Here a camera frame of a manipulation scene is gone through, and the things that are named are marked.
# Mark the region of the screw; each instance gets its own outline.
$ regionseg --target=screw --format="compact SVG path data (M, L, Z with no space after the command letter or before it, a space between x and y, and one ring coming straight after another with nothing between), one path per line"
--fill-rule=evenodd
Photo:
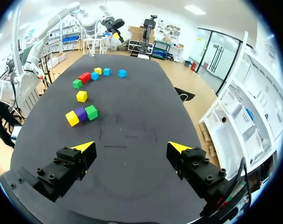
M199 163L198 162L193 162L192 163L192 166L195 168L195 167L197 167L199 165Z
M69 162L65 162L63 165L64 165L64 167L67 167L67 168L70 167Z
M54 158L53 162L57 164L57 163L59 163L59 160L57 158Z
M211 176L211 175L209 175L209 176L207 176L206 177L206 181L208 182L208 183L211 183L212 181L213 181L213 176Z
M56 177L55 177L53 174L51 174L51 175L49 175L48 179L49 179L51 182L53 182L53 181L56 180Z
M209 159L209 158L205 158L205 159L204 159L204 163L205 163L205 164L208 164L209 162L210 162L210 159Z
M44 170L43 169L41 169L41 168L37 168L37 173L38 173L38 175L44 175Z
M219 170L220 175L226 175L226 169L222 168Z

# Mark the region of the table top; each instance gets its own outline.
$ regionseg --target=table top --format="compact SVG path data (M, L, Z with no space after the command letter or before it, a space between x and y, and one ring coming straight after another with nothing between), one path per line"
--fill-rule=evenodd
M85 84L88 100L76 100L72 82L95 67L109 77ZM117 72L125 69L126 78ZM94 105L99 117L71 127L65 114ZM129 56L89 55L63 72L41 96L22 127L11 160L36 175L63 146L96 142L97 158L56 204L102 220L185 224L206 202L181 181L166 158L168 141L200 146L196 130L159 64Z

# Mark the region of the cube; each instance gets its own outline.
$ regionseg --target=cube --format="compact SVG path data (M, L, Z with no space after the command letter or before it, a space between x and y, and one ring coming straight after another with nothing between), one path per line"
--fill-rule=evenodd
M85 111L87 113L89 120L93 120L98 117L98 110L95 108L94 105L86 107Z
M126 70L118 71L118 76L121 78L125 78L127 76L127 71Z
M104 69L103 70L103 75L109 76L110 75L110 69Z
M79 122L84 122L87 120L87 113L83 107L79 107L74 110L75 114L79 118Z
M94 71L92 74L91 74L91 79L96 81L99 79L99 73L97 73L96 71Z
M72 127L79 123L79 118L74 111L67 113L66 118Z
M90 74L82 74L78 77L78 79L81 80L83 84L85 84L90 81Z
M83 86L82 81L79 79L75 79L75 81L73 82L73 87L75 89L80 89L82 86Z
M87 100L87 92L86 91L79 91L76 94L76 98L78 102L85 103Z
M99 75L102 74L102 69L101 68L95 68L95 72L99 73Z

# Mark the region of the blue cube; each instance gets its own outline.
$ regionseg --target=blue cube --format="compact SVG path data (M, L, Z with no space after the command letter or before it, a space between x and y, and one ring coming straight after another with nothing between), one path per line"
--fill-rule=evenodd
M104 69L103 70L103 75L104 76L110 76L110 69Z
M127 76L127 71L126 70L118 71L118 76L121 78L125 78Z
M96 72L96 71L94 71L94 72L92 72L92 74L91 74L91 79L92 80L94 80L94 81L96 81L96 80L98 80L99 79L99 73L98 72Z

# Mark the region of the blue object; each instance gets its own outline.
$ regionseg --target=blue object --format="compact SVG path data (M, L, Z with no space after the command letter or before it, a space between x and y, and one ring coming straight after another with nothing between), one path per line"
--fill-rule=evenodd
M104 69L103 70L103 75L104 76L110 76L110 69Z
M127 76L127 71L126 70L118 71L118 76L121 78L125 78Z
M246 112L249 115L249 117L251 118L251 120L253 120L253 115L248 108L246 108Z
M75 41L78 39L79 39L79 36L70 36L70 37L63 38L62 42Z
M99 79L99 73L98 72L96 72L96 71L94 71L94 72L92 72L92 74L91 74L91 79L92 80L94 80L94 81L96 81L96 80L98 80Z

